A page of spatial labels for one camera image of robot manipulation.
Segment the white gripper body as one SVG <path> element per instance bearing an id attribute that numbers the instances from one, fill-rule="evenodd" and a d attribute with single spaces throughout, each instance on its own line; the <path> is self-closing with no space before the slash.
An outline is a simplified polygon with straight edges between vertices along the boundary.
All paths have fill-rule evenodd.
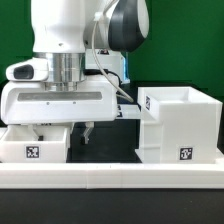
<path id="1" fill-rule="evenodd" d="M 103 75 L 87 76 L 74 91 L 48 91 L 46 59 L 30 59 L 6 69 L 1 119 L 7 125 L 113 121 L 117 90 Z"/>

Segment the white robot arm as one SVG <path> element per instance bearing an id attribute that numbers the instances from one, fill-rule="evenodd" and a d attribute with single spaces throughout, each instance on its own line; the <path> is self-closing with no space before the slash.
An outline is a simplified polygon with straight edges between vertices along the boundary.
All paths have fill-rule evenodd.
<path id="1" fill-rule="evenodd" d="M 146 39 L 145 0 L 31 0 L 33 57 L 6 69 L 6 125 L 112 121 L 130 96 L 100 70 L 85 74 L 88 50 L 132 52 Z"/>

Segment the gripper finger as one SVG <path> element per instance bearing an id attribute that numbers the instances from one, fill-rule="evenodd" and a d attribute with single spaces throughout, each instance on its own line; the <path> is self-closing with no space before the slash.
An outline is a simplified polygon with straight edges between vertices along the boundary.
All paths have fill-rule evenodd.
<path id="1" fill-rule="evenodd" d="M 93 122 L 86 122 L 85 123 L 85 130 L 83 132 L 83 134 L 81 135 L 81 143 L 83 145 L 87 145 L 89 142 L 89 136 L 91 134 L 91 132 L 94 129 L 94 123 Z"/>
<path id="2" fill-rule="evenodd" d="M 44 136 L 38 133 L 36 125 L 28 125 L 28 130 L 35 136 L 37 141 L 44 141 Z"/>

